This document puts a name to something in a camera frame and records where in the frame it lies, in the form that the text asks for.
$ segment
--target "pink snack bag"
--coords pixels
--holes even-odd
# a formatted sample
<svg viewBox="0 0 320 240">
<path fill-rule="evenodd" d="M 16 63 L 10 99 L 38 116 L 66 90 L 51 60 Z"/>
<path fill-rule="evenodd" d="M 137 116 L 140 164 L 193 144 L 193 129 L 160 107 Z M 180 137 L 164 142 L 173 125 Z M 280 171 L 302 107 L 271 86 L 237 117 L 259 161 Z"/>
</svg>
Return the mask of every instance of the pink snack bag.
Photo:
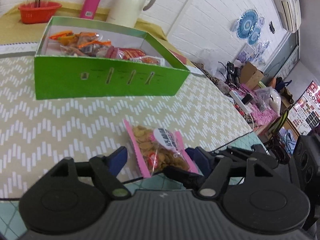
<svg viewBox="0 0 320 240">
<path fill-rule="evenodd" d="M 198 174 L 195 164 L 184 150 L 179 131 L 172 133 L 163 128 L 130 126 L 127 120 L 123 122 L 144 178 L 150 178 L 169 165 Z"/>
</svg>

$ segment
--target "green box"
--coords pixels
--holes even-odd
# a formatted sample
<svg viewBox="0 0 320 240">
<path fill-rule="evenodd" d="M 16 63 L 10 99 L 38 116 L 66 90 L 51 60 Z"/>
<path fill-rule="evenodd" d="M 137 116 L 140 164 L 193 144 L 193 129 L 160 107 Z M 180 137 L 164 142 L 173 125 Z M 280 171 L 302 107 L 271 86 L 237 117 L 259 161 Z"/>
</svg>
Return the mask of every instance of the green box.
<svg viewBox="0 0 320 240">
<path fill-rule="evenodd" d="M 54 33 L 98 32 L 120 48 L 142 49 L 163 57 L 166 66 L 127 60 L 62 56 Z M 174 96 L 190 71 L 149 33 L 102 21 L 54 16 L 35 56 L 36 99 L 104 96 Z"/>
</svg>

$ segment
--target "white thermos jug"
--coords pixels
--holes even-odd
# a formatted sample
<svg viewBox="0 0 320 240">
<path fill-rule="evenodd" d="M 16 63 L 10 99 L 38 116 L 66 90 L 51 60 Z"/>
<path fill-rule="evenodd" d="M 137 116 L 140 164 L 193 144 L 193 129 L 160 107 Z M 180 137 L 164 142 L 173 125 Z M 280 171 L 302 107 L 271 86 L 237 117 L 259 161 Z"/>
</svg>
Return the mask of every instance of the white thermos jug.
<svg viewBox="0 0 320 240">
<path fill-rule="evenodd" d="M 115 0 L 106 22 L 133 28 L 141 11 L 148 10 L 155 1 L 150 0 L 144 7 L 146 0 Z"/>
</svg>

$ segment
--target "pink package edge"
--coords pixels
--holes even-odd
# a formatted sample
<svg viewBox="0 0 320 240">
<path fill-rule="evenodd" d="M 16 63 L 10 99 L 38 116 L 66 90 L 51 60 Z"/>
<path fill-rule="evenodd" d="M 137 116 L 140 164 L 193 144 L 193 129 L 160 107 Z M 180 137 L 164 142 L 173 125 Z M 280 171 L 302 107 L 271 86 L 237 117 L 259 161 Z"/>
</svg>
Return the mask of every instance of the pink package edge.
<svg viewBox="0 0 320 240">
<path fill-rule="evenodd" d="M 142 176 L 145 179 L 151 178 L 151 174 L 150 174 L 150 172 L 148 170 L 148 167 L 147 167 L 146 163 L 144 162 L 142 153 L 141 153 L 140 148 L 139 148 L 139 146 L 137 144 L 137 141 L 136 141 L 136 139 L 135 139 L 135 137 L 133 135 L 133 132 L 132 132 L 132 129 L 131 129 L 131 126 L 130 126 L 129 122 L 127 120 L 123 119 L 123 123 L 124 123 L 125 128 L 128 131 L 130 139 L 131 139 L 131 141 L 133 143 L 134 152 L 136 154 L 137 161 L 138 161 L 138 166 L 140 168 Z"/>
<path fill-rule="evenodd" d="M 178 144 L 181 147 L 181 152 L 182 152 L 183 158 L 186 160 L 186 162 L 188 163 L 188 165 L 190 167 L 189 171 L 193 172 L 193 173 L 196 173 L 196 174 L 199 174 L 197 167 L 195 166 L 195 164 L 191 160 L 190 156 L 184 150 L 182 136 L 181 136 L 180 132 L 179 131 L 175 131 L 174 132 L 174 136 L 177 138 Z"/>
</svg>

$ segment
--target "yellow cloth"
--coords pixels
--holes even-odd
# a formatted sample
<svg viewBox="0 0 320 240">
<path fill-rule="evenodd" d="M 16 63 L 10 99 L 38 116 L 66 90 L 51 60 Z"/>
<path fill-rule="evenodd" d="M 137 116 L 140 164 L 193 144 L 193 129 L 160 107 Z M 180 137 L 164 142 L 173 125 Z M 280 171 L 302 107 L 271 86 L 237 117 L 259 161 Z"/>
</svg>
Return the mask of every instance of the yellow cloth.
<svg viewBox="0 0 320 240">
<path fill-rule="evenodd" d="M 62 7 L 57 10 L 55 15 L 79 17 L 82 5 L 61 1 L 59 1 L 59 3 L 62 4 Z M 110 9 L 98 8 L 94 19 L 106 21 L 109 11 Z M 47 24 L 23 24 L 20 19 L 18 6 L 13 7 L 0 18 L 0 30 L 2 33 L 0 44 L 40 41 Z M 167 37 L 160 26 L 139 18 L 134 28 L 150 33 L 167 49 L 171 49 L 172 51 L 181 54 L 181 52 L 168 42 Z M 187 65 L 194 67 L 189 60 L 187 60 Z"/>
</svg>

